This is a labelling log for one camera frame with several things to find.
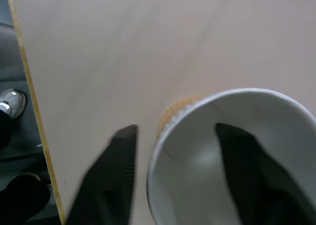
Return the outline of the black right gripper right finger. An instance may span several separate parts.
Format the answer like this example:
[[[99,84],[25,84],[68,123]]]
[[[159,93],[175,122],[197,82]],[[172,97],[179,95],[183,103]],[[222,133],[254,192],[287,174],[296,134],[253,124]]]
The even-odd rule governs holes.
[[[244,225],[314,225],[316,210],[290,174],[245,130],[216,123],[225,176]]]

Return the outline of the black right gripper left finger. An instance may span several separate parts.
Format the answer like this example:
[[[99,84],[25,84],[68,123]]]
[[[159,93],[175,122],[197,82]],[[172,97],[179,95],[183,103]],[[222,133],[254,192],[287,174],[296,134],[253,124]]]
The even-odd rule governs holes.
[[[135,179],[138,126],[118,130],[87,171],[68,225],[129,224]]]

